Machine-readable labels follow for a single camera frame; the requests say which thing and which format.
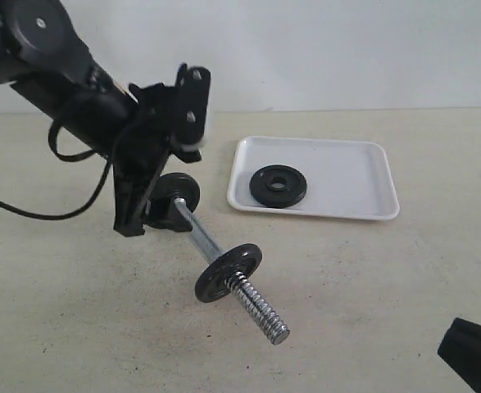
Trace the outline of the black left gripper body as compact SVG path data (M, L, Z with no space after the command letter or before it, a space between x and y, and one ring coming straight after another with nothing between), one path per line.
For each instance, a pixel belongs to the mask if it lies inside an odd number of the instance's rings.
M179 115L179 84L108 91L114 187L146 188L160 177L172 152Z

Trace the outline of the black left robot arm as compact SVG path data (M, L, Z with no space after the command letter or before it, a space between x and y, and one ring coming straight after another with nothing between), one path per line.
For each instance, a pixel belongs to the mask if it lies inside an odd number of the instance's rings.
M164 168L171 156L185 163L202 158L209 70L182 64L173 85L122 88L94 60L61 2L0 1L1 84L51 119L52 151L62 129L87 146L60 154L61 161L105 160L102 178L114 182L116 232L191 230L175 203L194 210L200 188L187 174Z

